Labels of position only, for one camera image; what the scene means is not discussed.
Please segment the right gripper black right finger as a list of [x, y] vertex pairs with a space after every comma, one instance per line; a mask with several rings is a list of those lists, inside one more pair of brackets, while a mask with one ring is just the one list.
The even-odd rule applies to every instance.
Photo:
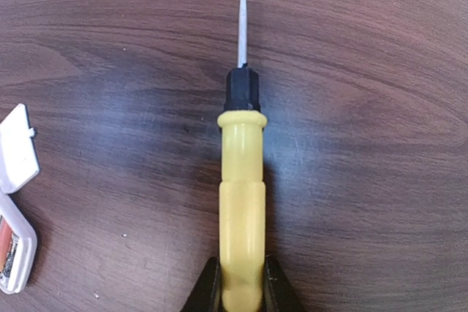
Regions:
[[279, 260], [267, 255], [263, 269], [263, 304], [265, 312], [305, 312], [303, 304], [284, 273]]

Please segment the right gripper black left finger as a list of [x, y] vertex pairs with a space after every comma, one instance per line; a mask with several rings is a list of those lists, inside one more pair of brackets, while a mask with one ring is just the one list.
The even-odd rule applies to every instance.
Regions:
[[219, 312], [223, 311], [221, 299], [222, 271], [217, 256], [210, 257], [181, 312]]

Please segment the yellow handled screwdriver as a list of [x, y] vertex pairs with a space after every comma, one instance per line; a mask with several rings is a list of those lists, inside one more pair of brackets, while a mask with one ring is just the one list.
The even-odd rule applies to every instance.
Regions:
[[259, 75], [248, 66], [247, 0], [239, 0], [237, 66], [226, 77], [219, 185], [219, 261], [226, 311], [259, 311], [265, 261], [265, 184]]

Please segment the white remote control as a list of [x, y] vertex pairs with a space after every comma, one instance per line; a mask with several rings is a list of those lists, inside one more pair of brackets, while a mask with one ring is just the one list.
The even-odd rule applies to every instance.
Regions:
[[4, 217], [18, 236], [18, 246], [7, 286], [1, 284], [5, 294], [21, 292], [29, 279], [37, 250], [37, 235], [10, 196], [1, 194], [1, 217]]

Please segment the white battery cover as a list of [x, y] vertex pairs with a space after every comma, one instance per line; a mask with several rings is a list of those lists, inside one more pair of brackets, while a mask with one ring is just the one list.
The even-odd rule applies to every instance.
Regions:
[[1, 191], [13, 194], [39, 174], [34, 128], [25, 104], [18, 104], [1, 122]]

